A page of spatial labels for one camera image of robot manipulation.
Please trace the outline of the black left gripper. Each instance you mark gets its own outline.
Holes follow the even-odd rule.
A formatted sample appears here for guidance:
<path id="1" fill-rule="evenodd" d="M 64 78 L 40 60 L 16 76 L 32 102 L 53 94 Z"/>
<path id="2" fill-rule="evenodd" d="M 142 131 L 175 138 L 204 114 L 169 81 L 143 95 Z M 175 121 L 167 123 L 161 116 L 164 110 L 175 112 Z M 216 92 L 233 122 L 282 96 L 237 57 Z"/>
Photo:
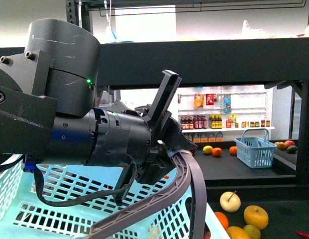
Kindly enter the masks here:
<path id="1" fill-rule="evenodd" d="M 116 100 L 111 110 L 116 119 L 114 142 L 111 144 L 111 162 L 114 166 L 128 166 L 134 160 L 136 181 L 153 185 L 174 169 L 168 150 L 196 149 L 182 134 L 180 123 L 169 111 L 158 118 L 151 113 L 154 105 L 136 110 L 128 109 Z"/>

